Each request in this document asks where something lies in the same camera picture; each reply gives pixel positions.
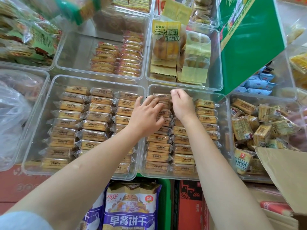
purple and white package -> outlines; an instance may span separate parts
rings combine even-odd
[[[245,88],[263,88],[267,87],[267,81],[248,80],[245,84]]]
[[[234,91],[246,93],[246,88],[242,86],[238,86],[237,88],[234,89]]]
[[[270,95],[272,92],[265,89],[257,89],[257,88],[248,88],[247,91],[248,93],[262,94],[262,95]]]
[[[155,182],[113,182],[106,194],[102,230],[158,230],[158,196]]]
[[[105,194],[100,194],[98,199],[94,202],[91,209],[88,210],[83,220],[80,222],[77,230],[101,230],[103,223],[103,214],[105,209]]]
[[[275,75],[269,74],[269,73],[260,73],[259,76],[261,80],[267,81],[267,82],[270,82],[275,77]]]

person's left hand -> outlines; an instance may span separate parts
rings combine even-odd
[[[134,110],[127,127],[132,129],[140,138],[148,137],[162,127],[164,118],[161,116],[156,122],[157,115],[163,109],[164,104],[158,103],[159,98],[148,96],[141,105],[142,97],[139,97],[134,105]]]

person's right hand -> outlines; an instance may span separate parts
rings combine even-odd
[[[185,124],[187,120],[197,118],[193,100],[183,89],[173,89],[171,95],[175,115],[182,124]]]

person's right arm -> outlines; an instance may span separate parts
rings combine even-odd
[[[203,194],[216,228],[274,230],[198,120],[192,98],[182,89],[174,89],[171,94],[175,115],[187,131]]]

person's left arm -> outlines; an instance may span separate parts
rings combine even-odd
[[[159,99],[136,100],[129,124],[114,137],[69,163],[39,185],[8,212],[33,212],[55,229],[75,229],[112,178],[117,166],[143,137],[163,124]]]

